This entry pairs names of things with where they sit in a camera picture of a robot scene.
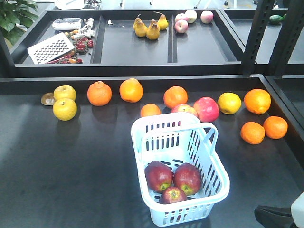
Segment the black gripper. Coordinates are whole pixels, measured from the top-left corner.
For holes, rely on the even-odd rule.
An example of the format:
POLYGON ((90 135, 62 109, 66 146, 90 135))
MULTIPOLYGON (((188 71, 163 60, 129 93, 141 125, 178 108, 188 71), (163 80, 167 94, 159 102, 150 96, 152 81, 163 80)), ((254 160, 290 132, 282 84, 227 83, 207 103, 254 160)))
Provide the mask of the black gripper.
POLYGON ((291 209, 259 205, 254 210, 254 215, 265 228, 295 228, 291 209))

